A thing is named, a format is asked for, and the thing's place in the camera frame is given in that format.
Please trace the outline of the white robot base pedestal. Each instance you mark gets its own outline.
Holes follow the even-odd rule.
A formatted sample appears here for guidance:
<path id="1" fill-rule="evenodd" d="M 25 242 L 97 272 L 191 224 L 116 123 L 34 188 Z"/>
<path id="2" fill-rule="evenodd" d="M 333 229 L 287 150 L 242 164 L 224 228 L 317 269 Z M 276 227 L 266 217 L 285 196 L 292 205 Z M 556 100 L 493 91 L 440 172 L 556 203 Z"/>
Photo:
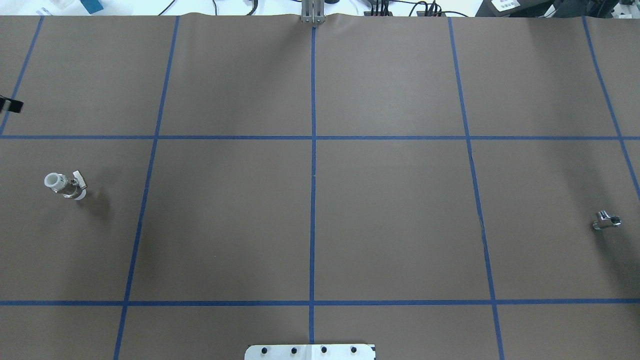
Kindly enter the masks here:
<path id="1" fill-rule="evenodd" d="M 373 344 L 258 344 L 249 346 L 245 360 L 375 360 Z"/>

